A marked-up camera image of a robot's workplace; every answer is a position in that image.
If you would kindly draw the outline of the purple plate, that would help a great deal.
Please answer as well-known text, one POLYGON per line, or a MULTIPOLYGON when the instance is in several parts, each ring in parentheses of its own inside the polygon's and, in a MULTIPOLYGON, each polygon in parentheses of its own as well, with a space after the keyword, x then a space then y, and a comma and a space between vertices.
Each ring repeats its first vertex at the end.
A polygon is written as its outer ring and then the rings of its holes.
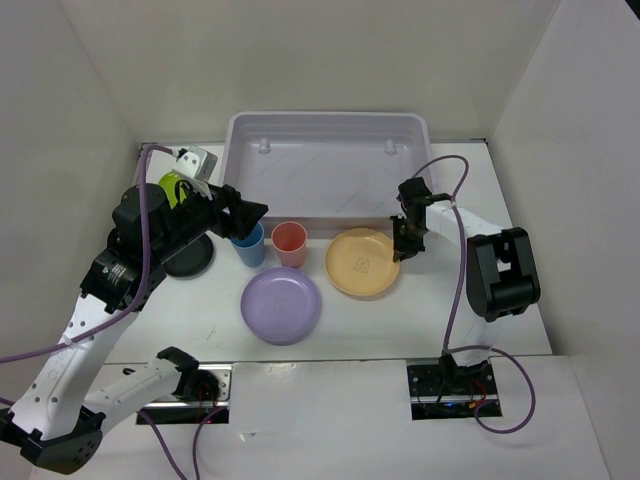
POLYGON ((245 325, 261 340, 278 346, 305 339, 321 314, 321 295, 304 272, 277 267, 252 278, 240 299, 245 325))

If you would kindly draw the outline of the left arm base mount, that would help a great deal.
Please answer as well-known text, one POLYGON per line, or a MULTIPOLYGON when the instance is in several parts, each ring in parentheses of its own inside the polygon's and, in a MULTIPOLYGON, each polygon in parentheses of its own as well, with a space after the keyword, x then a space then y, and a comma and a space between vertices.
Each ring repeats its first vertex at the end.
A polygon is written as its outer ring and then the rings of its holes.
POLYGON ((201 364, 195 385, 185 398, 168 394, 147 404, 142 412, 157 425, 198 425, 216 410, 207 424, 227 424, 231 399, 231 364, 201 364))

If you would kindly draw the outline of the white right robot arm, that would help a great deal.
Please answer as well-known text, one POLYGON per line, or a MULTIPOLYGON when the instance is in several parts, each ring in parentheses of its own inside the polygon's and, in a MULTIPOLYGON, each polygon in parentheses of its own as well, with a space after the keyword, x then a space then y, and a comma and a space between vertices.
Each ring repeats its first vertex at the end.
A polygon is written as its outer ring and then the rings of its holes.
POLYGON ((443 353, 452 360, 438 369, 442 388, 459 393, 473 381, 471 367, 494 351, 496 321, 521 315, 540 299, 530 238, 520 227, 501 227, 457 206, 446 193, 432 193, 421 177, 401 183, 397 200, 402 213, 391 218, 395 262, 424 252, 429 233, 461 248, 461 271, 443 339, 443 353), (453 321, 463 300, 477 319, 462 344, 453 346, 453 321))

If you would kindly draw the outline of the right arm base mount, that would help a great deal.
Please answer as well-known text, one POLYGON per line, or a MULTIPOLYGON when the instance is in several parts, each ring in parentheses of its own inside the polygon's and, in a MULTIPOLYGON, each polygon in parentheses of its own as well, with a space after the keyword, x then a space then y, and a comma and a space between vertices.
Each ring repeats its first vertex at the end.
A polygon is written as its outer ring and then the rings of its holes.
POLYGON ((414 421, 501 417, 498 389, 488 361, 459 367, 450 359, 409 361, 406 365, 414 421))

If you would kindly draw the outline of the yellow plate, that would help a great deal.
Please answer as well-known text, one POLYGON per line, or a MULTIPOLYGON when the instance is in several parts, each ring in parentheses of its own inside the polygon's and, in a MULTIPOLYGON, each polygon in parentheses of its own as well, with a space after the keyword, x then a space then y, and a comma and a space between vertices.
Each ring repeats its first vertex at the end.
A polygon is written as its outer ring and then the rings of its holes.
POLYGON ((374 297, 390 288, 400 272, 392 240, 383 232, 354 228, 328 245, 324 266, 331 284, 353 297, 374 297))

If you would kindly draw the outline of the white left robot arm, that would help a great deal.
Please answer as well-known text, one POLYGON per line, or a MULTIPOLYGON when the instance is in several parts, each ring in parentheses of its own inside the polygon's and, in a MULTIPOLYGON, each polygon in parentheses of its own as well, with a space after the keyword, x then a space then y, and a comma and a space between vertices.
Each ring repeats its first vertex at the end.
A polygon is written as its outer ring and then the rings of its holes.
POLYGON ((59 344, 23 396, 1 412, 1 439, 44 470, 70 475, 104 436, 163 396, 192 400, 215 380, 188 353, 167 347, 114 384, 93 389, 105 360, 165 280, 165 263, 212 232, 245 239, 267 213, 229 185, 169 203, 156 184, 129 188, 114 209, 107 247, 92 262, 59 344))

